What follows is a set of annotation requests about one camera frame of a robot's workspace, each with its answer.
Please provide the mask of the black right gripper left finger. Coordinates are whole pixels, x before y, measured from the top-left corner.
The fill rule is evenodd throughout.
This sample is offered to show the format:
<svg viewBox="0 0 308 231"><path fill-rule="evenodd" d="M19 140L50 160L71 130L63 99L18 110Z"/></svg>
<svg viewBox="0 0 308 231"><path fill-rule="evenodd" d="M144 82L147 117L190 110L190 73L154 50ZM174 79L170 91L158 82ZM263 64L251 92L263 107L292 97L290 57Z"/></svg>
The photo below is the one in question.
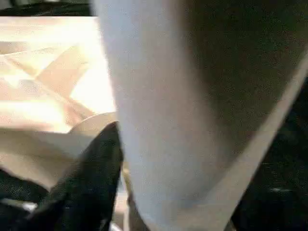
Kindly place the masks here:
<svg viewBox="0 0 308 231"><path fill-rule="evenodd" d="M107 231L123 163L118 123L108 124L16 231Z"/></svg>

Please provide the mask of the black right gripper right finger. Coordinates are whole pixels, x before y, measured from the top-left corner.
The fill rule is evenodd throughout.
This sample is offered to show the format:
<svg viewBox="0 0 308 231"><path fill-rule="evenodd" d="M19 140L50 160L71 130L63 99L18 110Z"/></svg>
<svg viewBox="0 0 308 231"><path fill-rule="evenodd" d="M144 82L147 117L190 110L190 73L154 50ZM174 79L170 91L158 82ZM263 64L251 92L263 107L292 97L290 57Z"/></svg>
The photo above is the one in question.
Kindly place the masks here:
<svg viewBox="0 0 308 231"><path fill-rule="evenodd" d="M308 152L268 152L231 220L238 231L306 231Z"/></svg>

